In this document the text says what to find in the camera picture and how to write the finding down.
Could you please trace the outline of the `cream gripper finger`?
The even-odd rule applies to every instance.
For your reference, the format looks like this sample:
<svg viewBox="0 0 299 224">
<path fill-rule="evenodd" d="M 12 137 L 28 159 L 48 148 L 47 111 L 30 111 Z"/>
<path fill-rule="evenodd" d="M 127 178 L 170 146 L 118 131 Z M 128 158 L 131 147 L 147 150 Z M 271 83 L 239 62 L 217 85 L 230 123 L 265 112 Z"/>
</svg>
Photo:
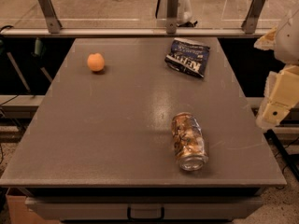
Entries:
<svg viewBox="0 0 299 224">
<path fill-rule="evenodd" d="M 273 128 L 299 104 L 299 66 L 287 64 L 278 73 L 271 71 L 263 95 L 256 124 L 261 128 Z"/>
<path fill-rule="evenodd" d="M 277 27 L 273 27 L 265 35 L 261 36 L 254 43 L 254 48 L 260 50 L 273 50 L 275 48 L 275 38 Z"/>
</svg>

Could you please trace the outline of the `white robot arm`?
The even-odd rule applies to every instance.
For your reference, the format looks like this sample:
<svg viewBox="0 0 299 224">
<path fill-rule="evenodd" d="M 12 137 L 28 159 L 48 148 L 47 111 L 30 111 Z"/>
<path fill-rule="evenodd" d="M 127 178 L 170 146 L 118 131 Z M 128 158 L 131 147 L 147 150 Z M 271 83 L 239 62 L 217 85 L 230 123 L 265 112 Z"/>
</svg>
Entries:
<svg viewBox="0 0 299 224">
<path fill-rule="evenodd" d="M 254 47 L 273 50 L 275 58 L 285 64 L 279 72 L 269 73 L 256 118 L 259 127 L 272 128 L 299 103 L 299 10 L 290 10 Z"/>
</svg>

